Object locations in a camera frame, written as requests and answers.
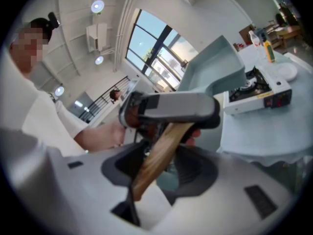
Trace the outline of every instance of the portable gas stove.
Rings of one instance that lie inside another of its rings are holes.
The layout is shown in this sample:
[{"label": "portable gas stove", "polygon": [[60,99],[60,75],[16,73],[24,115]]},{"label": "portable gas stove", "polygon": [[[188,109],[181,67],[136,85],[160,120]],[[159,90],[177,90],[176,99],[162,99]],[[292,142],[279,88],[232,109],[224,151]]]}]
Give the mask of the portable gas stove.
[{"label": "portable gas stove", "polygon": [[246,72],[246,85],[224,92],[224,111],[237,114],[290,104],[292,90],[288,82],[273,70],[254,67]]}]

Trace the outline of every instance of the wooden handle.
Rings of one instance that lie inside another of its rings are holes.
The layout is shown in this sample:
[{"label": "wooden handle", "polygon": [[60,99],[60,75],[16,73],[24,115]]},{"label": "wooden handle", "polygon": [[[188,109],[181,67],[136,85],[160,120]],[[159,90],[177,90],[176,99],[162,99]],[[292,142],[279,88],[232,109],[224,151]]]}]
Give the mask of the wooden handle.
[{"label": "wooden handle", "polygon": [[133,197],[135,201],[141,199],[142,194],[172,160],[181,138],[194,123],[169,123],[165,131],[155,143],[150,155],[144,161],[133,183]]}]

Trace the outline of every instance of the ceiling light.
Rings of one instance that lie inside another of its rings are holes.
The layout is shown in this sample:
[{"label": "ceiling light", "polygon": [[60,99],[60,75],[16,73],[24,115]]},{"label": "ceiling light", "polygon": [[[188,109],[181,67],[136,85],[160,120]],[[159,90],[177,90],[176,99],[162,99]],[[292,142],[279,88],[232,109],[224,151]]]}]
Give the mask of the ceiling light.
[{"label": "ceiling light", "polygon": [[95,61],[96,65],[100,65],[102,64],[102,62],[103,62],[103,56],[99,56],[96,58],[96,61]]},{"label": "ceiling light", "polygon": [[83,104],[82,104],[80,101],[75,101],[75,104],[76,104],[78,107],[83,107]]},{"label": "ceiling light", "polygon": [[64,87],[63,87],[63,86],[59,86],[59,87],[55,90],[55,92],[54,92],[54,94],[55,94],[56,96],[61,96],[63,93],[64,93]]},{"label": "ceiling light", "polygon": [[91,6],[91,11],[93,13],[99,13],[104,8],[104,2],[102,0],[94,1]]}]

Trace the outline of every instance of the white tablecloth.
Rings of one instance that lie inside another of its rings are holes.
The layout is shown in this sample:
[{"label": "white tablecloth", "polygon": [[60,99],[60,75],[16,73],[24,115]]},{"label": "white tablecloth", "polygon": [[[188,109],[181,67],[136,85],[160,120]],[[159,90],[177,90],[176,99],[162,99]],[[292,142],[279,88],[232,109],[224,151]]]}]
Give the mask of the white tablecloth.
[{"label": "white tablecloth", "polygon": [[278,52],[275,52],[274,64],[267,60],[257,61],[253,46],[241,50],[239,55],[246,71],[258,63],[275,69],[279,63],[290,62],[298,68],[298,75],[290,82],[290,105],[233,116],[224,113],[218,152],[228,152],[265,166],[278,161],[294,163],[313,154],[313,75]]}]

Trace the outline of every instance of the white plate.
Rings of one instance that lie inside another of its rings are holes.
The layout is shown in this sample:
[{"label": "white plate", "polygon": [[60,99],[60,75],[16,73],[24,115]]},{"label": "white plate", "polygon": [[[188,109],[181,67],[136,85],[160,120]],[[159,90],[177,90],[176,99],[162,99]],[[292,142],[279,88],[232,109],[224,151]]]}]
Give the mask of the white plate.
[{"label": "white plate", "polygon": [[279,64],[277,72],[287,81],[292,81],[298,74],[298,69],[295,65],[291,63]]}]

